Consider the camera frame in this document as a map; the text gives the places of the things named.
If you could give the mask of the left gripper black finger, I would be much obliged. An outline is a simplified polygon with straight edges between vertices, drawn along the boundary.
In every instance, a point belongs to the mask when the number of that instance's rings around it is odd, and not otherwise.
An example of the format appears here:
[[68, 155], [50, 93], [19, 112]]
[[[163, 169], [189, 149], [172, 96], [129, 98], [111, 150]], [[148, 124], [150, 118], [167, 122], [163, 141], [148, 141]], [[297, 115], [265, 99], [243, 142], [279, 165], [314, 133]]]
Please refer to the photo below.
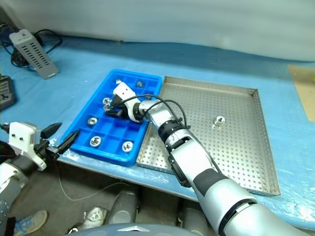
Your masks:
[[57, 147], [57, 154], [63, 154], [65, 151], [67, 151], [76, 141], [80, 134], [80, 129], [73, 131], [70, 133]]
[[47, 126], [41, 131], [40, 137], [50, 138], [52, 135], [54, 135], [58, 131], [58, 129], [62, 126], [62, 124], [63, 124], [62, 122], [58, 122], [58, 123], [53, 123]]

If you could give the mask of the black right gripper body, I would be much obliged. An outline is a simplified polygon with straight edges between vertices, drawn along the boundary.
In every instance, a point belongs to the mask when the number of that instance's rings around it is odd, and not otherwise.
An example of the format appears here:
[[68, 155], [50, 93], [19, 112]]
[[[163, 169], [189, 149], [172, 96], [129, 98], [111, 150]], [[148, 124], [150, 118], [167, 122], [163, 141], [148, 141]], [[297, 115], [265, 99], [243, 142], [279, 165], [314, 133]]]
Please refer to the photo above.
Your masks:
[[116, 111], [123, 111], [123, 118], [129, 118], [128, 110], [125, 103], [121, 103], [122, 99], [120, 98], [120, 103], [115, 106]]

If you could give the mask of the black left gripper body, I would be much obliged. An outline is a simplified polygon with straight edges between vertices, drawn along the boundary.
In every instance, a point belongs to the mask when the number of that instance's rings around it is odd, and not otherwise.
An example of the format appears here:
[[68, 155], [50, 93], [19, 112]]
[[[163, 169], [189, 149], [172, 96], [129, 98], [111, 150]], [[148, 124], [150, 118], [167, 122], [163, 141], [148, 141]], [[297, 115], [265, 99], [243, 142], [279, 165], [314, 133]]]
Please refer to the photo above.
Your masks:
[[57, 148], [54, 146], [49, 146], [50, 142], [48, 138], [50, 138], [56, 131], [41, 131], [40, 133], [40, 142], [36, 145], [36, 155], [41, 159], [58, 159], [59, 154], [57, 152]]

